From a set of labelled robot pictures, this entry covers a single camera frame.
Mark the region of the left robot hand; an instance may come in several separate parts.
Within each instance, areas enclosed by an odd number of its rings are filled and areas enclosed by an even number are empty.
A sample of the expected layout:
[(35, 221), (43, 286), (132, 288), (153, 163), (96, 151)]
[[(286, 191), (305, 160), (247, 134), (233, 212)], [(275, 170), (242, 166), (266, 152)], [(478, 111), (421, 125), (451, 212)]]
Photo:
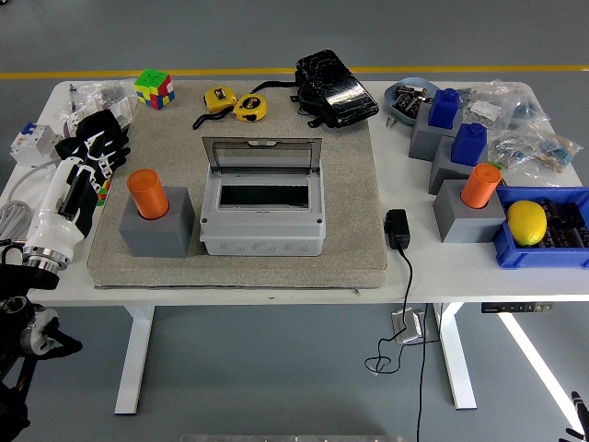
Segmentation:
[(126, 131), (101, 131), (87, 139), (66, 138), (56, 145), (61, 159), (40, 204), (39, 224), (26, 241), (23, 261), (66, 267), (75, 245), (87, 237), (98, 194), (130, 153)]

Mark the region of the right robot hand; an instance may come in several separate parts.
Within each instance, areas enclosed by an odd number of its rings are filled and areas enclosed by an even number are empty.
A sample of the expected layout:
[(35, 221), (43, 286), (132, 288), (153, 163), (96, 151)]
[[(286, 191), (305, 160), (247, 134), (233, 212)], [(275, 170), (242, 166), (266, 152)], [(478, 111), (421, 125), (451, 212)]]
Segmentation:
[(582, 433), (574, 430), (573, 428), (569, 428), (567, 427), (565, 429), (565, 432), (569, 435), (572, 436), (576, 439), (579, 439), (580, 441), (587, 441), (588, 440), (588, 420), (589, 420), (589, 414), (588, 414), (588, 409), (582, 399), (582, 397), (580, 396), (580, 394), (573, 390), (571, 392), (571, 398), (572, 398), (572, 404), (573, 407), (577, 413), (579, 422), (581, 424), (581, 428), (582, 428)]

